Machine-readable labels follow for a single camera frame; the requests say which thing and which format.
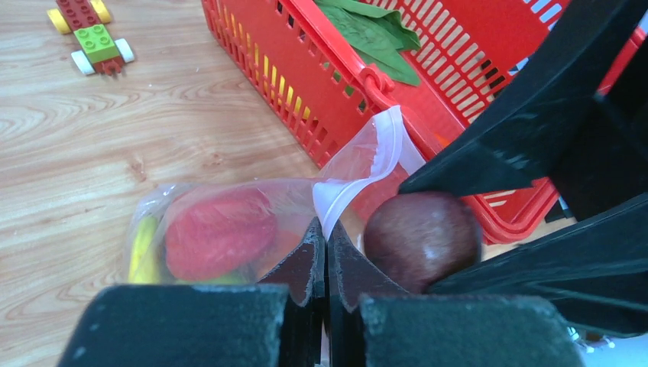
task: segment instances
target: black plastic part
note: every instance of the black plastic part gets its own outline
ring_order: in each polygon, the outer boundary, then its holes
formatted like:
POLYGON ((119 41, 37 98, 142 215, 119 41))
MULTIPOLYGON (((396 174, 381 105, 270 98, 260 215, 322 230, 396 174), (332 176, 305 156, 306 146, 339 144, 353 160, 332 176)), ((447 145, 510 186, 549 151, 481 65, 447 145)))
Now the black plastic part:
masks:
POLYGON ((585 123, 599 84, 647 8, 648 0, 572 1, 515 80, 399 192, 466 196, 545 177, 585 123))
POLYGON ((338 222, 326 247, 329 285, 330 362, 336 367, 365 365, 360 323, 352 315, 361 294, 409 294, 361 254, 338 222))
POLYGON ((285 285, 110 287, 86 308, 59 365, 274 367, 291 302, 285 285))
POLYGON ((536 297, 371 297, 354 313, 372 367, 577 367, 565 321, 536 297))
POLYGON ((572 218, 572 217, 573 215, 571 210, 569 209, 563 210, 560 203, 556 202, 556 204, 554 204, 552 208, 549 210, 549 212, 545 215, 545 222, 550 223, 550 222, 555 222, 556 220, 572 218))
POLYGON ((281 330, 279 366, 312 367, 319 362, 322 315, 326 305, 324 285, 325 241, 315 218, 297 246, 272 269, 260 284, 287 284, 295 304, 286 308, 289 327, 281 330))
POLYGON ((454 274, 428 292, 536 295, 586 330, 646 333, 646 295, 634 292, 648 289, 647 220, 648 193, 454 274))
POLYGON ((587 125, 549 176, 577 220, 648 192, 648 42, 608 96, 599 96, 587 125))

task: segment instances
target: green lego brick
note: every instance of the green lego brick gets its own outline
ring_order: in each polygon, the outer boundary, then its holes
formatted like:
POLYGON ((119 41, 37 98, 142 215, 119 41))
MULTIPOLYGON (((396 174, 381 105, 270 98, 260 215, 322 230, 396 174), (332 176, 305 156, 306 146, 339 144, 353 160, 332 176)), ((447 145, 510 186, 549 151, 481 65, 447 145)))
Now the green lego brick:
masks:
POLYGON ((78 29, 74 31, 74 35, 90 63, 99 63, 119 56, 119 50, 103 24, 78 29))

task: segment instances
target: red lego brick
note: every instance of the red lego brick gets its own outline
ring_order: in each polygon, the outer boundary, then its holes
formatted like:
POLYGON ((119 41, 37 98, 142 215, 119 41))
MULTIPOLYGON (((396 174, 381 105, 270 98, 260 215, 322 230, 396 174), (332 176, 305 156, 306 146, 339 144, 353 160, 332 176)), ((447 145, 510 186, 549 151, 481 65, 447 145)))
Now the red lego brick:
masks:
POLYGON ((57 0, 57 4, 72 32, 101 24, 99 16, 88 0, 57 0))
POLYGON ((100 63, 94 63, 92 67, 95 68, 97 73, 104 73, 105 75, 112 75, 113 73, 121 73, 122 67, 126 64, 121 56, 113 57, 112 59, 103 60, 100 63))

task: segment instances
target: wooden table surface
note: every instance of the wooden table surface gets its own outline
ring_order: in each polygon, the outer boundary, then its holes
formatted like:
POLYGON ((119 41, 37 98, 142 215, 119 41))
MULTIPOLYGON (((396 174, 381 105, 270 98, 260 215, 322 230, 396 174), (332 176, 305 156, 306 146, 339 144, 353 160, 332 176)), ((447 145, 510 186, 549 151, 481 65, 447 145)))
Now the wooden table surface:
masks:
MULTIPOLYGON (((106 0, 137 55, 83 76, 46 10, 0 12, 0 365, 55 365, 118 280, 130 217, 158 184, 312 176, 315 166, 208 32, 198 0, 106 0)), ((494 255, 509 247, 490 247, 494 255)))

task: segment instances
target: red plastic basket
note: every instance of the red plastic basket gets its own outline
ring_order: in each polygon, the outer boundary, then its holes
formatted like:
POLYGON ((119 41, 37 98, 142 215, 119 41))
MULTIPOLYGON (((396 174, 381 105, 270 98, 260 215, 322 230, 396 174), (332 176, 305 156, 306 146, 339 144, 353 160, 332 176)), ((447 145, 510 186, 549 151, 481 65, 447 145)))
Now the red plastic basket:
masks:
MULTIPOLYGON (((568 0, 369 0, 397 9, 422 48, 404 55, 423 81, 395 83, 366 67, 312 0, 202 0, 209 30, 321 167, 369 118, 401 105, 407 131, 434 157, 486 109, 542 43, 568 0)), ((601 85, 607 89, 643 39, 637 31, 601 85)), ((354 201, 361 218, 396 193, 397 169, 354 201)), ((526 238, 558 194, 533 188, 469 196, 486 243, 526 238)))

